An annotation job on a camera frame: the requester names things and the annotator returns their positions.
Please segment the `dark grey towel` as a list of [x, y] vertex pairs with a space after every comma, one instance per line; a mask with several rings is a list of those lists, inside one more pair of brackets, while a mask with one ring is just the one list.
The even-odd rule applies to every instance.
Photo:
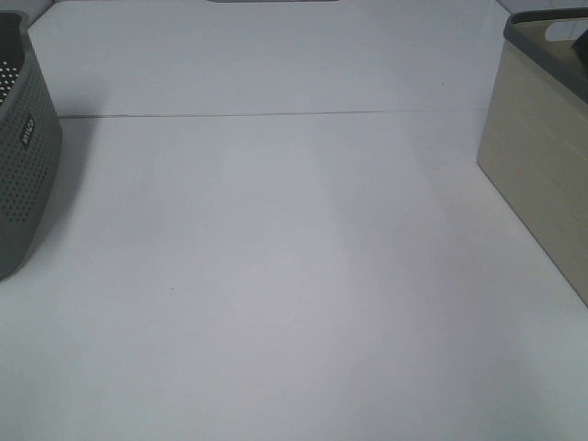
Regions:
[[588, 54], [588, 35], [586, 33], [582, 34], [573, 42], [572, 49], [579, 58], [586, 59]]

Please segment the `grey perforated plastic basket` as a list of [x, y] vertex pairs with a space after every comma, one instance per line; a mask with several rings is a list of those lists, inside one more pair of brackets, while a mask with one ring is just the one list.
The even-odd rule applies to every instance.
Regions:
[[62, 151], [62, 127], [28, 34], [28, 16], [1, 13], [1, 278], [24, 261]]

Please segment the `beige bin with grey rim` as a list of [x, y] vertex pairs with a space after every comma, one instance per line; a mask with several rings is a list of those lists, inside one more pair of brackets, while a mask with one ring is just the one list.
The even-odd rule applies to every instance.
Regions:
[[584, 7], [507, 18], [477, 164], [581, 300], [587, 299], [587, 58], [551, 41]]

